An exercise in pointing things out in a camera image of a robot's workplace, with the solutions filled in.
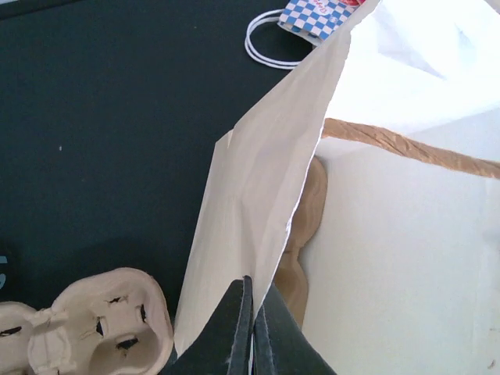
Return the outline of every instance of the twisted paper handle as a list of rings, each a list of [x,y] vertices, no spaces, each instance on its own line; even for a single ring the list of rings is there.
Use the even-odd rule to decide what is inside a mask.
[[[443,166],[449,170],[500,180],[500,162],[477,159],[458,152],[425,145],[383,127],[326,119],[321,138],[326,137],[362,142],[406,158]]]

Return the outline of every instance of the blue and white checkered tag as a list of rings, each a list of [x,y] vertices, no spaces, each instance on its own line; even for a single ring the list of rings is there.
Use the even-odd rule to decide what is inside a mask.
[[[278,25],[319,45],[343,24],[363,1],[290,0]]]

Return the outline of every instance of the white string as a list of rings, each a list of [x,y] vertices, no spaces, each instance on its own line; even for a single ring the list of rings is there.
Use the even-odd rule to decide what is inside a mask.
[[[269,22],[276,23],[280,19],[279,15],[283,11],[284,9],[270,10],[269,12],[265,12],[254,18],[251,21],[251,23],[248,24],[247,27],[247,35],[245,38],[245,49],[248,55],[258,63],[270,66],[271,68],[293,70],[300,63],[300,61],[280,61],[280,60],[270,59],[269,57],[265,57],[255,49],[255,47],[252,44],[252,40],[250,39],[250,35],[252,34],[253,30],[255,30],[260,25],[263,25],[264,23],[269,23]]]

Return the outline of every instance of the paper bag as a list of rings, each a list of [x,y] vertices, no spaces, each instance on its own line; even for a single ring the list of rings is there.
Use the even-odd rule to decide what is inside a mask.
[[[259,310],[316,154],[316,350],[345,374],[498,371],[499,35],[482,0],[368,0],[248,111],[215,147],[177,351],[233,279],[252,277]]]

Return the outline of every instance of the white paper bag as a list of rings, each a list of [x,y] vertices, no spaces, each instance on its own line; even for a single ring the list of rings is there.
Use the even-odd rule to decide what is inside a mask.
[[[235,278],[252,277],[258,311],[316,153],[329,191],[303,256],[303,330],[313,346],[345,374],[499,371],[498,180],[320,140],[325,124],[345,135],[329,120],[338,119],[500,160],[498,37],[500,16],[483,0],[368,0],[218,141],[175,321],[177,351]],[[401,155],[407,147],[428,162],[478,166],[419,144],[396,150],[391,133],[380,134],[378,145]],[[498,168],[479,163],[490,168],[484,175]]]

